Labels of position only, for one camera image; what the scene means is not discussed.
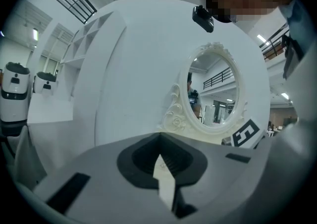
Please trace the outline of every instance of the ceiling light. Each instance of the ceiling light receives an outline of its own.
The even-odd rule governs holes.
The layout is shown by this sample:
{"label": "ceiling light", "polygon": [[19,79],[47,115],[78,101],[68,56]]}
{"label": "ceiling light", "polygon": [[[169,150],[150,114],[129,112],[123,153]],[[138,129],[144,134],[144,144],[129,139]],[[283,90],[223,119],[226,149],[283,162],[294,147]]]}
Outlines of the ceiling light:
{"label": "ceiling light", "polygon": [[286,93],[281,94],[284,98],[288,99],[288,95]]}
{"label": "ceiling light", "polygon": [[264,39],[261,35],[258,35],[257,38],[259,38],[262,42],[266,42],[266,39]]}
{"label": "ceiling light", "polygon": [[33,39],[35,41],[38,41],[38,39],[39,39],[39,32],[36,28],[33,28]]}

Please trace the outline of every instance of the white robot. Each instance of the white robot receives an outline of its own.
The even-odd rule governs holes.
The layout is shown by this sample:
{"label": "white robot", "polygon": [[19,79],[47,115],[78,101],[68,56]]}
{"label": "white robot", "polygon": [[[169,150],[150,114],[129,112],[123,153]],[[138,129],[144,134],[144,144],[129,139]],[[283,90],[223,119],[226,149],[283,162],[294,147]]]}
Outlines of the white robot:
{"label": "white robot", "polygon": [[56,88],[56,76],[47,72],[38,72],[34,76],[33,93],[53,95]]}
{"label": "white robot", "polygon": [[0,99],[1,128],[5,136],[18,136],[26,125],[29,77],[30,70],[19,63],[9,62],[5,66]]}

